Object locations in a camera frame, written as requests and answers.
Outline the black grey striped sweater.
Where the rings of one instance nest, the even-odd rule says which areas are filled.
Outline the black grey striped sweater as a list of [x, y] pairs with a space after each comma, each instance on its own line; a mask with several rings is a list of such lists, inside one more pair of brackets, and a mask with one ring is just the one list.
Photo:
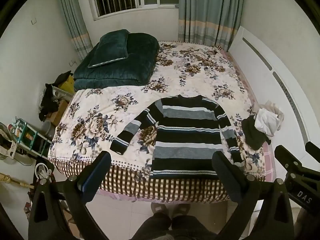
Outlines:
[[135, 134], [156, 127], [150, 178], [212, 177], [212, 156], [225, 140], [234, 165], [243, 167], [236, 132], [223, 108], [198, 95], [161, 98], [146, 107], [112, 141], [110, 149], [123, 155]]

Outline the black clothes pile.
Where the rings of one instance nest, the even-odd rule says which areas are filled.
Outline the black clothes pile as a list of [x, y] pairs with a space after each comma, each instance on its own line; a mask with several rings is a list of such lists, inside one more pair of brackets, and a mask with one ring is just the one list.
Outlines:
[[39, 106], [39, 119], [44, 122], [51, 114], [56, 112], [62, 99], [69, 100], [69, 94], [59, 88], [59, 85], [67, 80], [73, 73], [71, 71], [60, 74], [53, 83], [46, 83], [42, 100]]

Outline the black small garment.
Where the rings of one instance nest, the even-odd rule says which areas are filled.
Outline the black small garment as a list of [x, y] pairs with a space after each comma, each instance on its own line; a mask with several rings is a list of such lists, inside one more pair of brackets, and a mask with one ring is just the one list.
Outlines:
[[245, 142], [252, 150], [259, 150], [266, 142], [268, 145], [271, 144], [271, 140], [268, 139], [266, 134], [259, 131], [255, 127], [255, 119], [253, 115], [242, 120], [241, 126], [245, 135]]

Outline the white crumpled garment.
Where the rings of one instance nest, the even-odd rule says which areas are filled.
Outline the white crumpled garment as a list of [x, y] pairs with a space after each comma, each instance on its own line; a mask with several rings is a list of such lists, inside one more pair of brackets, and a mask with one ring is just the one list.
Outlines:
[[284, 113], [277, 104], [268, 100], [265, 104], [259, 104], [254, 117], [254, 126], [271, 139], [281, 129], [284, 121]]

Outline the green storage rack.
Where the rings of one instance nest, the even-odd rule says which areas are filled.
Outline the green storage rack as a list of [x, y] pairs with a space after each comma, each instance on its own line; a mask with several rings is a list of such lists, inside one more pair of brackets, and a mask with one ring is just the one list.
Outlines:
[[21, 118], [8, 125], [8, 129], [18, 146], [28, 154], [48, 159], [52, 142]]

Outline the cardboard box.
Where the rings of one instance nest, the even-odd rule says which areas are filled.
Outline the cardboard box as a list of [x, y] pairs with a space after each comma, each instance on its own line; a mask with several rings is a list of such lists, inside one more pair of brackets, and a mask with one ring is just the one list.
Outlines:
[[50, 117], [50, 122], [53, 126], [56, 127], [60, 123], [61, 118], [63, 117], [67, 107], [68, 107], [68, 102], [66, 100], [63, 99], [59, 102], [58, 110], [54, 112]]

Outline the floral bed sheet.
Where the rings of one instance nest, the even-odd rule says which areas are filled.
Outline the floral bed sheet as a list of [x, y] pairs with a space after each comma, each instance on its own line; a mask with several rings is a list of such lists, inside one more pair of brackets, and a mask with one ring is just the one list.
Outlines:
[[267, 145], [246, 144], [251, 93], [215, 47], [160, 42], [144, 86], [78, 91], [56, 127], [48, 159], [79, 174], [101, 151], [111, 168], [101, 191], [130, 200], [212, 203], [228, 199], [212, 168], [220, 151], [244, 174], [270, 181]]

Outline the person black trousers legs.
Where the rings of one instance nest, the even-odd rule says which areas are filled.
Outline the person black trousers legs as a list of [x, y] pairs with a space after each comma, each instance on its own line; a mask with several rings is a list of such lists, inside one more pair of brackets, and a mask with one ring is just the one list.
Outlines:
[[179, 215], [170, 218], [155, 213], [148, 218], [131, 239], [215, 239], [217, 234], [209, 231], [196, 217]]

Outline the white headboard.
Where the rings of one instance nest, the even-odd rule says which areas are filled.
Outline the white headboard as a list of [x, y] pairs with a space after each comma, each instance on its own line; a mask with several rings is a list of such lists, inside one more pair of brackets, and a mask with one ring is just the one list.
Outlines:
[[280, 130], [271, 139], [272, 147], [283, 145], [303, 166], [319, 171], [318, 161], [305, 151], [308, 141], [319, 145], [319, 124], [306, 94], [285, 64], [244, 27], [239, 28], [229, 53], [257, 102], [275, 103], [284, 113]]

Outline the yellow box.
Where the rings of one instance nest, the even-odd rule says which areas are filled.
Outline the yellow box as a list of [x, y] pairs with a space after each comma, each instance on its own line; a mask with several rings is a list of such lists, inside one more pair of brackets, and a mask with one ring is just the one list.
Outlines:
[[71, 75], [69, 75], [69, 77], [67, 78], [66, 81], [64, 81], [63, 83], [61, 83], [59, 85], [59, 88], [69, 94], [74, 95], [75, 94], [75, 90], [74, 90], [74, 79]]

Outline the dark green folded quilt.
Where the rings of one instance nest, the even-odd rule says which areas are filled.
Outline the dark green folded quilt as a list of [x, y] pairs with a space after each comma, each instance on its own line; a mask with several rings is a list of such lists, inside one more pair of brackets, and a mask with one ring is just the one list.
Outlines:
[[156, 66], [159, 42], [149, 34], [131, 33], [127, 59], [90, 68], [97, 49], [95, 46], [76, 68], [74, 90], [147, 85]]

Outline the dark green pillow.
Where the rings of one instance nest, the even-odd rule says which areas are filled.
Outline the dark green pillow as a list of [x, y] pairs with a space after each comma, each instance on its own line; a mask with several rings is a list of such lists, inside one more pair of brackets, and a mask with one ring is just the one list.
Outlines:
[[128, 58], [126, 29], [112, 31], [103, 35], [97, 44], [88, 68], [95, 68]]

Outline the right teal curtain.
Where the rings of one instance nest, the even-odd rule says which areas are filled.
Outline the right teal curtain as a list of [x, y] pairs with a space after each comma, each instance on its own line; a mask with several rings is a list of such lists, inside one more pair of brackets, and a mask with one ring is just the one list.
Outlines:
[[244, 0], [179, 0], [178, 40], [228, 51], [240, 27]]

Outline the teal curtain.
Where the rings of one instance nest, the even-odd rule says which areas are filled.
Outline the teal curtain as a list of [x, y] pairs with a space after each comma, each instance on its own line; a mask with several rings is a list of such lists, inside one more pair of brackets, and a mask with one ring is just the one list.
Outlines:
[[228, 51], [240, 27], [244, 0], [179, 0], [178, 40]]
[[83, 60], [93, 49], [93, 45], [82, 16], [79, 0], [58, 0], [58, 3], [65, 19], [71, 43], [79, 59]]

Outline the left teal curtain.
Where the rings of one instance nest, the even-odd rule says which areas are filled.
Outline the left teal curtain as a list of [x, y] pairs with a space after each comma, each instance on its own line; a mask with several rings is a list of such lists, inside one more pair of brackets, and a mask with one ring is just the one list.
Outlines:
[[93, 45], [82, 16], [79, 0], [58, 0], [58, 3], [65, 19], [71, 43], [79, 59], [83, 60], [93, 49]]

